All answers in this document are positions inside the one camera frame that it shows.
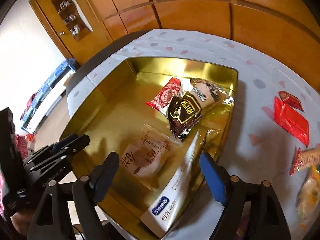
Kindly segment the person left hand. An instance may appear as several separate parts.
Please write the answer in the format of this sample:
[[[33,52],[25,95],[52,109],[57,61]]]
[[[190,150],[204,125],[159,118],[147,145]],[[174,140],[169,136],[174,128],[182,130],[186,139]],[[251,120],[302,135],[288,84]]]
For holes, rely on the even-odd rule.
[[[23,209],[11,216],[11,222],[18,233],[27,236],[34,213],[34,210]]]

